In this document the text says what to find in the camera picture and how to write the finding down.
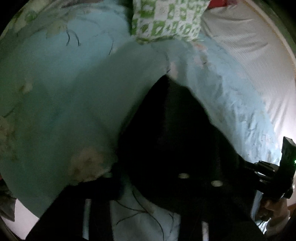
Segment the person's right hand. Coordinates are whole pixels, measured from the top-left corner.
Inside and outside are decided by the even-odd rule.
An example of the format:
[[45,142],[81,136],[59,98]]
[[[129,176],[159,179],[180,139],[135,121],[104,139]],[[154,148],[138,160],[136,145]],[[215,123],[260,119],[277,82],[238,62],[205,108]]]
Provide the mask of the person's right hand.
[[287,199],[281,198],[274,203],[270,200],[262,201],[256,218],[262,221],[280,221],[288,214]]

